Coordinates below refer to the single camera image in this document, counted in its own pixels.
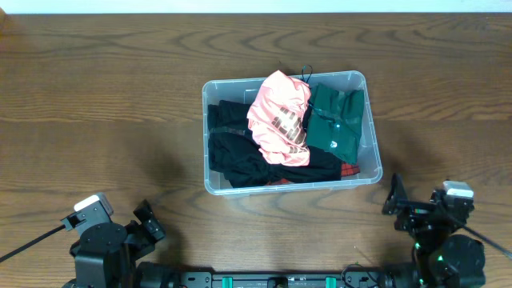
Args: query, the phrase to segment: black mount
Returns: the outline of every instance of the black mount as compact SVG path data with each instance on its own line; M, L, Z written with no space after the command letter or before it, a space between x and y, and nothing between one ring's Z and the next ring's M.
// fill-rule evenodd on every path
M112 223L100 201L64 218L67 230L80 240L72 245L76 279L67 288L409 288L480 287L485 284L483 244L452 235L466 223L473 199L434 190L429 203L409 201L402 179L395 174L382 213L396 214L394 228L416 241L412 262L383 268L350 265L341 273L216 274L178 272L168 266L135 261L154 251L166 234L145 200L134 211L142 224ZM456 218L459 224L450 220Z

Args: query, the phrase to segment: plastic bin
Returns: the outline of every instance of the plastic bin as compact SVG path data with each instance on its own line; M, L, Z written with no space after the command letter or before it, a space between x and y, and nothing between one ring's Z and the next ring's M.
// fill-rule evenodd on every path
M249 78L233 80L209 81L202 88L203 112L203 141L205 155L205 188L213 195L244 196L248 194L263 194L271 192L288 192L315 189L351 189L360 185L374 184L382 177L381 158L378 153L377 135L375 135L374 120L371 114L368 89L365 77L358 71L345 71L334 73L312 74L310 86L323 83L340 91L364 90L366 106L362 117L362 136L358 150L358 164L361 172L354 176L344 177L340 181L312 182L303 184L284 184L276 186L256 186L246 188L233 188L224 179L222 173L210 170L208 162L207 123L208 105L217 105L220 100L240 103L252 103L258 94L259 87L266 78Z

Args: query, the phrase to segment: white wall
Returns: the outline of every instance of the white wall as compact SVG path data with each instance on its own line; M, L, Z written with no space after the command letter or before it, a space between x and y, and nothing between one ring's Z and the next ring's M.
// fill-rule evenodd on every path
M512 12L512 0L0 0L8 14Z

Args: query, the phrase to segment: wooden table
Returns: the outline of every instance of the wooden table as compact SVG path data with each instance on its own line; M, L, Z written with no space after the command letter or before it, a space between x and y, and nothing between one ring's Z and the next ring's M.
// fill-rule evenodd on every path
M202 85L359 70L384 178L354 190L245 198L203 184ZM381 215L402 172L427 201L446 178L475 191L469 224L512 246L508 14L8 16L0 36L0 254L106 192L127 224L147 198L169 238L146 260L216 270L341 270L410 260ZM73 232L0 264L2 287L74 277ZM486 246L488 287L512 262Z

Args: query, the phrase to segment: folded black garment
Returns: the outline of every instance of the folded black garment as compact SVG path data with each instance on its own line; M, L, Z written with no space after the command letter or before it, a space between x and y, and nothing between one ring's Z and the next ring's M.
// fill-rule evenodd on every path
M283 178L294 183L341 179L342 161L315 147L310 147L308 166L267 163L248 128L249 108L250 104L229 101L208 105L210 169L223 173L233 188L264 186Z

